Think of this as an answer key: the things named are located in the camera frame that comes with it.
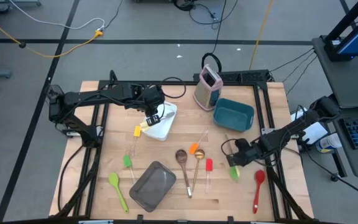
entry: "red spoon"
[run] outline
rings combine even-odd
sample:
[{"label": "red spoon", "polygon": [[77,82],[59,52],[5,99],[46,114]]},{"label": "red spoon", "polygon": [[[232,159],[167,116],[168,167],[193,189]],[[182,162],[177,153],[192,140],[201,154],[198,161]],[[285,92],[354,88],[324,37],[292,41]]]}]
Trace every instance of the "red spoon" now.
[{"label": "red spoon", "polygon": [[256,195],[255,195],[255,200],[254,200],[254,214],[256,214],[256,212],[258,211],[259,189],[260,189],[260,186],[262,185],[262,183],[265,181],[265,172],[263,170],[258,170],[255,173],[255,180],[256,180],[256,183],[258,184],[258,187],[256,189]]}]

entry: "wooden table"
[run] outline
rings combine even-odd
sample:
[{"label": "wooden table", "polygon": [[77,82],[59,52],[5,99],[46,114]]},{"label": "wooden table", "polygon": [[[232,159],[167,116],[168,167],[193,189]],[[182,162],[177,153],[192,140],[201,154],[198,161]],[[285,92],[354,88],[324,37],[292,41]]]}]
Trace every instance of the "wooden table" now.
[{"label": "wooden table", "polygon": [[[83,82],[81,91],[96,90],[98,82]],[[255,197],[256,183],[254,174],[264,167],[252,162],[241,167],[241,176],[238,183],[231,180],[227,160],[220,150],[222,142],[229,138],[246,138],[249,141],[259,137],[260,128],[255,110],[255,119],[252,128],[244,133],[219,128],[213,124],[213,111],[205,112],[193,99],[195,86],[187,86],[187,93],[179,99],[167,98],[167,101],[178,106],[177,116],[172,124],[170,134],[166,141],[158,141],[141,135],[135,139],[133,136],[134,127],[139,125],[144,114],[136,110],[125,110],[122,106],[109,105],[108,121],[104,136],[101,160],[98,171],[98,178],[94,192],[91,218],[94,219],[126,219],[134,220],[138,214],[143,214],[145,220],[227,220],[227,216],[233,216],[236,221],[272,221],[272,203],[267,180],[262,184],[259,198],[259,209],[257,214],[252,213],[252,205]],[[163,86],[168,95],[180,95],[182,86]],[[287,105],[287,98],[282,83],[268,83],[273,118],[276,128],[290,122],[290,113]],[[224,86],[221,96],[235,100],[255,108],[255,97],[251,86]],[[261,101],[265,126],[267,114],[264,101]],[[99,120],[101,120],[103,106],[100,108]],[[76,115],[85,123],[90,124],[93,113],[93,106],[76,109]],[[191,143],[196,142],[202,135],[205,128],[209,129],[208,135],[202,140],[200,148],[206,152],[206,158],[213,159],[214,170],[210,174],[211,189],[205,194],[205,160],[200,162],[198,178],[193,198],[186,194],[183,172],[175,160],[175,152],[178,149],[188,151]],[[67,159],[80,146],[81,139],[69,139],[65,149],[62,167]],[[291,141],[287,147],[297,150],[295,141]],[[165,198],[158,205],[157,209],[148,213],[143,210],[129,196],[132,187],[131,173],[124,168],[122,157],[128,151],[135,151],[132,158],[134,174],[139,178],[148,168],[151,162],[159,161],[175,173],[177,181]],[[82,150],[68,165],[63,180],[62,204],[66,203],[78,187],[78,180],[83,163]],[[285,174],[287,189],[297,201],[299,206],[309,215],[313,216],[308,189],[306,186],[303,168],[298,155],[282,151],[282,164]],[[188,155],[186,165],[187,175],[190,183],[195,172],[196,159]],[[117,193],[109,184],[108,175],[111,172],[118,173],[120,177],[120,188],[129,207],[129,214],[125,214],[119,202]],[[50,208],[50,214],[56,214],[57,210],[57,189]],[[83,194],[80,214],[84,214],[87,190]],[[281,194],[278,195],[278,205],[281,217],[284,217],[284,209]]]}]

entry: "green spoon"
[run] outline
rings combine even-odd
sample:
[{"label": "green spoon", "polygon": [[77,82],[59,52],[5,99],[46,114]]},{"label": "green spoon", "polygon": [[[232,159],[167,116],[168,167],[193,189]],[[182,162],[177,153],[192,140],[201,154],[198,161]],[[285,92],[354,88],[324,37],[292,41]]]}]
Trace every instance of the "green spoon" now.
[{"label": "green spoon", "polygon": [[119,180],[119,178],[118,178],[118,175],[116,173],[109,174],[109,182],[110,182],[111,185],[113,185],[116,188],[119,200],[120,200],[121,205],[122,205],[122,208],[124,209],[125,213],[128,214],[129,209],[128,209],[127,204],[125,203],[125,200],[124,200],[124,197],[121,194],[121,191],[119,190],[118,180]]}]

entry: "computer monitor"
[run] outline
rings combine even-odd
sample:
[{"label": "computer monitor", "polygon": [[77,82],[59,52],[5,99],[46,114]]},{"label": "computer monitor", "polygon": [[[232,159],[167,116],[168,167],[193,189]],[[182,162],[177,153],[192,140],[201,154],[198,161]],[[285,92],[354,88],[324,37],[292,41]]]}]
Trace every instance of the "computer monitor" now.
[{"label": "computer monitor", "polygon": [[339,24],[324,38],[324,47],[331,61],[352,60],[358,56],[358,26],[345,38],[339,35],[354,23],[358,16],[358,3],[339,22]]}]

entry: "metal spoon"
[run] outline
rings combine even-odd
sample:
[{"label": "metal spoon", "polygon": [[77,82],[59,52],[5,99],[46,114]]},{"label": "metal spoon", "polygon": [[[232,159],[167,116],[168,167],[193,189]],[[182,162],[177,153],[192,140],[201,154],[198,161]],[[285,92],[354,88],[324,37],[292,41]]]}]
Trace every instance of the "metal spoon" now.
[{"label": "metal spoon", "polygon": [[204,159],[205,156],[205,152],[202,149],[198,149],[195,153],[194,156],[197,159],[197,166],[196,166],[196,172],[194,173],[194,179],[193,179],[193,187],[191,188],[191,190],[194,192],[194,188],[196,187],[196,179],[197,179],[197,172],[198,172],[198,164],[200,163],[200,160]]},{"label": "metal spoon", "polygon": [[183,149],[177,150],[177,153],[175,154],[175,158],[177,159],[179,165],[181,166],[181,169],[183,170],[183,174],[185,175],[187,194],[188,194],[189,198],[191,198],[191,189],[190,189],[189,179],[187,178],[187,174],[186,174],[186,162],[187,162],[186,151],[184,151]]}]

